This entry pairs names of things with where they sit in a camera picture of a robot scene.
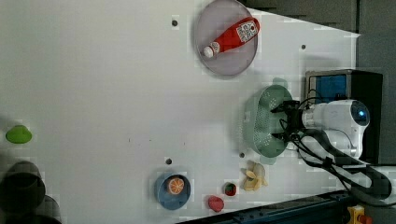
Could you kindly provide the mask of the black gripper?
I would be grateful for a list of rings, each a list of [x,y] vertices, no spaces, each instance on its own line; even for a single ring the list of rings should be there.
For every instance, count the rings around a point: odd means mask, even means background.
[[[285,119],[279,120],[281,131],[279,133],[273,133],[272,136],[283,142],[296,140],[298,132],[304,127],[302,122],[303,110],[301,109],[301,103],[295,100],[284,101],[273,108],[271,112],[284,113],[286,115]]]

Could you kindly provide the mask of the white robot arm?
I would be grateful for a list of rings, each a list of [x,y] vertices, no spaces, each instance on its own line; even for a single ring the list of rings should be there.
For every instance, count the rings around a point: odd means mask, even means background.
[[[395,166],[361,160],[363,136],[370,124],[368,108],[357,100],[339,100],[303,107],[289,100],[271,109],[283,113],[276,138],[296,146],[309,166],[334,175],[363,203],[395,205]]]

